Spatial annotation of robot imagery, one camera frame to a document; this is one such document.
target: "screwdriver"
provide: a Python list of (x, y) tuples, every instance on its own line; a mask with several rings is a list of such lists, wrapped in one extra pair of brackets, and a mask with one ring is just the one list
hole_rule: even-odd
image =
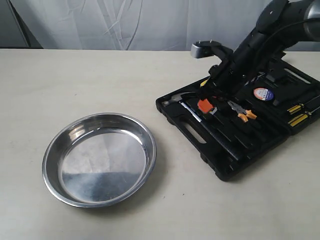
[(299, 112), (300, 110), (302, 110), (306, 104), (312, 102), (313, 100), (316, 100), (319, 97), (320, 97), (320, 95), (312, 98), (311, 100), (307, 101), (306, 103), (298, 103), (297, 105), (289, 108), (287, 111), (290, 115), (295, 114), (295, 113)]
[(297, 124), (301, 123), (302, 121), (306, 120), (309, 118), (315, 111), (319, 110), (320, 106), (318, 106), (316, 109), (312, 111), (306, 111), (305, 113), (302, 113), (294, 118), (292, 118), (288, 124), (290, 124), (291, 127), (296, 126)]

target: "table surface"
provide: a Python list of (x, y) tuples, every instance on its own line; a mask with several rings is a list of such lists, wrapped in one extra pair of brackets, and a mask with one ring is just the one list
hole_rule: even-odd
[[(284, 59), (319, 79), (320, 53)], [(1, 49), (0, 239), (319, 239), (320, 121), (222, 182), (157, 111), (158, 97), (217, 63), (174, 51)], [(142, 121), (156, 166), (117, 205), (71, 207), (47, 190), (42, 159), (63, 127), (101, 112)]]

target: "metal pie pan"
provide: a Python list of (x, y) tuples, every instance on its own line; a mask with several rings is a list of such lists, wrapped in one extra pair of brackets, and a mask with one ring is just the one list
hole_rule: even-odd
[(49, 191), (79, 208), (116, 204), (135, 193), (156, 162), (157, 148), (148, 128), (119, 113), (81, 118), (49, 144), (42, 176)]

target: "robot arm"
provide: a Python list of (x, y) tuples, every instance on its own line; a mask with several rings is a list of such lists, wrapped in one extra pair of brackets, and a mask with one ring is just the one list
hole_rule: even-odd
[(192, 46), (196, 58), (217, 55), (222, 60), (210, 69), (200, 98), (233, 96), (276, 54), (297, 42), (310, 41), (320, 41), (320, 0), (273, 0), (234, 52), (212, 41)]

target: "gray wall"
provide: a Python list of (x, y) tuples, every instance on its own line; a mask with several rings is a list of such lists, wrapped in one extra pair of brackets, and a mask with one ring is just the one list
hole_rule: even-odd
[(8, 0), (0, 0), (0, 47), (26, 47), (27, 42)]
[[(11, 0), (48, 49), (189, 50), (198, 40), (235, 49), (270, 0)], [(320, 50), (301, 43), (293, 50)]]

